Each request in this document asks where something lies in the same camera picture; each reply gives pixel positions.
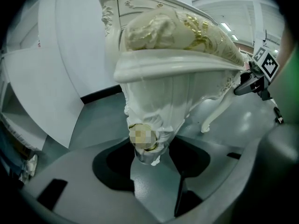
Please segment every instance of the ceiling light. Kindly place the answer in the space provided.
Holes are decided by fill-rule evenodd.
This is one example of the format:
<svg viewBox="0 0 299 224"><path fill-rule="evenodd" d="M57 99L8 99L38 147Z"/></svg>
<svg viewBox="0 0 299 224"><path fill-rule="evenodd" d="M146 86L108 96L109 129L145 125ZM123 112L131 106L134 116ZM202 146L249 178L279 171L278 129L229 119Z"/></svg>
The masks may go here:
<svg viewBox="0 0 299 224"><path fill-rule="evenodd" d="M224 26L225 27L225 29L227 30L227 31L229 31L229 32L231 32L232 30L228 27L228 25L226 25L226 23L221 23L221 25L222 26Z"/></svg>
<svg viewBox="0 0 299 224"><path fill-rule="evenodd" d="M235 35L232 35L233 36L233 38L237 41L238 40L238 38L235 36Z"/></svg>

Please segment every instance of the carved leg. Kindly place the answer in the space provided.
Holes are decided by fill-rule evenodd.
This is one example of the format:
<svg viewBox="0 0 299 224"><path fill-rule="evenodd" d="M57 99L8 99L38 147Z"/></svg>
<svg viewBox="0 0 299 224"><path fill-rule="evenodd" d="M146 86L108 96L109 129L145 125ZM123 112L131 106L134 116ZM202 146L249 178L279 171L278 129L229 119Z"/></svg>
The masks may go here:
<svg viewBox="0 0 299 224"><path fill-rule="evenodd" d="M221 115L233 102L233 98L236 96L234 94L235 86L232 86L227 93L224 95L222 101L220 102L219 106L214 110L213 113L206 118L201 126L201 132L207 133L210 131L210 124L216 119L219 115Z"/></svg>
<svg viewBox="0 0 299 224"><path fill-rule="evenodd" d="M129 116L129 99L126 96L125 96L125 99L126 99L126 106L125 106L124 113L125 113L125 115Z"/></svg>
<svg viewBox="0 0 299 224"><path fill-rule="evenodd" d="M126 90L126 86L123 85L123 84L120 84L121 86L121 89L122 89L122 92L125 96L125 99L126 99L126 106L125 106L125 109L124 109L124 113L125 115L129 116L129 98L128 98L128 93L127 93L127 90Z"/></svg>

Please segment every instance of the gray floor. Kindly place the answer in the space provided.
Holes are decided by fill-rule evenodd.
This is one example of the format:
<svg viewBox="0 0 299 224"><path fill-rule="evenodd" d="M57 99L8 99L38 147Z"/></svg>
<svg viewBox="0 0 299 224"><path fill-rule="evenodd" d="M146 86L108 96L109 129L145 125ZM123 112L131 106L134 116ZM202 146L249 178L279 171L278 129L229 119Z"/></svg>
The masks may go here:
<svg viewBox="0 0 299 224"><path fill-rule="evenodd" d="M233 104L202 134L200 125L219 104L206 100L196 107L178 135L225 146L245 147L262 137L274 125L274 104L262 101L256 94L236 97ZM75 126L69 150L48 137L37 166L37 173L66 152L128 136L125 98L122 93L84 106ZM136 198L161 222L173 218L180 176L166 154L155 167L134 160L131 179L135 181Z"/></svg>

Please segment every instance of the drawer front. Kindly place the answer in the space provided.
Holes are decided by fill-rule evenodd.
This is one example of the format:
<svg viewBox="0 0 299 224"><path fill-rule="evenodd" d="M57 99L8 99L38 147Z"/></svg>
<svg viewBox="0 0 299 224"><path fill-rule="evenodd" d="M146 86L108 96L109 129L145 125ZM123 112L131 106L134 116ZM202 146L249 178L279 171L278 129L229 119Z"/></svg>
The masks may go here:
<svg viewBox="0 0 299 224"><path fill-rule="evenodd" d="M120 16L145 12L160 7L182 9L182 7L164 0L118 0L118 7Z"/></svg>
<svg viewBox="0 0 299 224"><path fill-rule="evenodd" d="M140 15L140 13L133 13L133 14L121 16L120 17L121 29L123 30L130 21L132 21L135 17L137 17L139 15Z"/></svg>

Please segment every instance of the white ornate furniture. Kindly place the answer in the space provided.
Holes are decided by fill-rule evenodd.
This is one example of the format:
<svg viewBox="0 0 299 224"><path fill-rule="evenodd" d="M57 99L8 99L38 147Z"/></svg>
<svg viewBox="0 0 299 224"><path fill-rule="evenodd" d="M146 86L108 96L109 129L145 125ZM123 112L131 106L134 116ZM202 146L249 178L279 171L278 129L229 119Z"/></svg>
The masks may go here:
<svg viewBox="0 0 299 224"><path fill-rule="evenodd" d="M196 105L224 95L202 124L202 132L208 131L231 103L243 58L210 16L185 3L100 2L108 55L117 64L114 79L128 101L130 139L149 164L166 151Z"/></svg>

